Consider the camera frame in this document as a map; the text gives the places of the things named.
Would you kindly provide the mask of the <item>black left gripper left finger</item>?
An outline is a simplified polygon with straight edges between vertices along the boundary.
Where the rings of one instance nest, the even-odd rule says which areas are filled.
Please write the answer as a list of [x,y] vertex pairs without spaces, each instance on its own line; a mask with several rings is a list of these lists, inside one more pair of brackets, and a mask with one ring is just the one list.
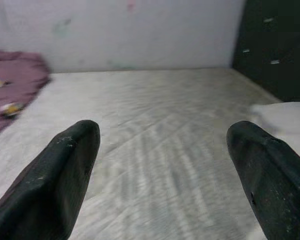
[[81,120],[58,133],[0,198],[0,240],[66,240],[85,198],[100,128]]

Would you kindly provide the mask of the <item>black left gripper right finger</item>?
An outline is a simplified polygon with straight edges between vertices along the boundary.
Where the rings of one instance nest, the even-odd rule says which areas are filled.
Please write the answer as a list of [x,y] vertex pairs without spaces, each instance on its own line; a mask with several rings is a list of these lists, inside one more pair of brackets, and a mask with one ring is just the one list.
[[300,240],[300,156],[250,121],[231,125],[226,143],[265,237]]

